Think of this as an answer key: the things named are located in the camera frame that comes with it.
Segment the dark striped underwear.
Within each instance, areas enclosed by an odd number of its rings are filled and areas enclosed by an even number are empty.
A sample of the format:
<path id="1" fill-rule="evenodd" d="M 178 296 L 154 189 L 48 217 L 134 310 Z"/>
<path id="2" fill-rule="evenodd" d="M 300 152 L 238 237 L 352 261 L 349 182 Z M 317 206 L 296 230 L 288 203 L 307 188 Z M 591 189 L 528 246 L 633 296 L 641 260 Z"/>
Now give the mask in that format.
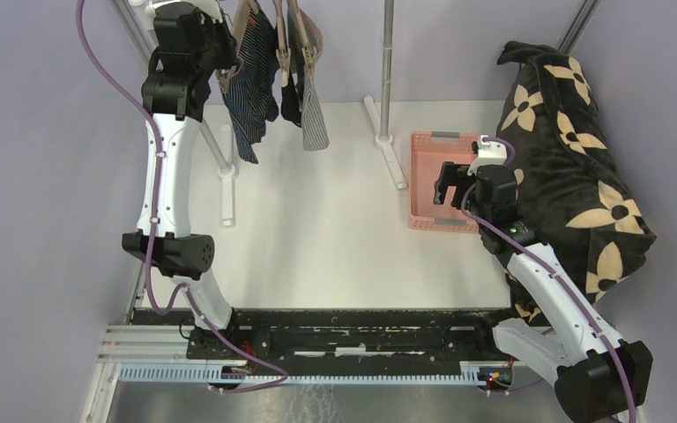
<path id="1" fill-rule="evenodd" d="M 279 116 L 272 90 L 279 68 L 277 45 L 276 29 L 266 14 L 251 11 L 240 43 L 240 69 L 223 94 L 239 157 L 255 165 L 258 158 L 253 145 L 262 141 L 267 123 Z"/>

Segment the black underwear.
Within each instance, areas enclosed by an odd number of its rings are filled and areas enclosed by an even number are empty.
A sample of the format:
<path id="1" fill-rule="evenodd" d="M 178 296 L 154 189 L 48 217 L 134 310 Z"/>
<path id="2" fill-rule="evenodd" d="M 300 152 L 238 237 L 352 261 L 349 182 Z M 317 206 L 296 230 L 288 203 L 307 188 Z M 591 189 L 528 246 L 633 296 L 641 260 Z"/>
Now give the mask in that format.
<path id="1" fill-rule="evenodd" d="M 285 120 L 291 122 L 298 128 L 301 127 L 301 106 L 296 85 L 293 80 L 293 73 L 288 86 L 286 88 L 281 87 L 280 113 Z"/>

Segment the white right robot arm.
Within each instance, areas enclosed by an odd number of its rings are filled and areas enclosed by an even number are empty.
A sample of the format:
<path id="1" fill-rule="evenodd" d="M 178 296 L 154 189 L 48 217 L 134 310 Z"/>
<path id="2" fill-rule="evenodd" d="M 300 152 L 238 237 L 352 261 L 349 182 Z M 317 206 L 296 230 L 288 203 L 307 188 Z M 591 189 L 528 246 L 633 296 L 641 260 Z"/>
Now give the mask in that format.
<path id="1" fill-rule="evenodd" d="M 513 170 L 445 161 L 434 187 L 435 204 L 455 187 L 452 207 L 477 223 L 485 249 L 530 294 L 554 331 L 548 336 L 520 317 L 499 317 L 475 333 L 477 353 L 491 360 L 506 353 L 522 361 L 553 387 L 573 422 L 622 412 L 636 422 L 651 375 L 651 352 L 641 341 L 627 342 L 599 315 L 541 231 L 520 214 Z"/>

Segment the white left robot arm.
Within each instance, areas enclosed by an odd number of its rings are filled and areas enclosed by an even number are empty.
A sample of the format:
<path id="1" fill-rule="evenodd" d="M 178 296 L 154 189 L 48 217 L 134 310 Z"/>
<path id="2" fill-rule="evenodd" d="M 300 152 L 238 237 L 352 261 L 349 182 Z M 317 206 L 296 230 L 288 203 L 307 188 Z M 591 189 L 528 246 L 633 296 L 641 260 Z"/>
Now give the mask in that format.
<path id="1" fill-rule="evenodd" d="M 232 329 L 232 306 L 212 271 L 213 238 L 195 234 L 190 223 L 190 171 L 204 107 L 215 71 L 235 64 L 235 44 L 217 1 L 134 1 L 147 17 L 158 45 L 141 86 L 148 156 L 143 206 L 122 247 L 143 263 L 153 310 L 168 314 L 183 294 L 195 324 L 212 330 L 208 345 L 224 359 L 242 347 Z"/>

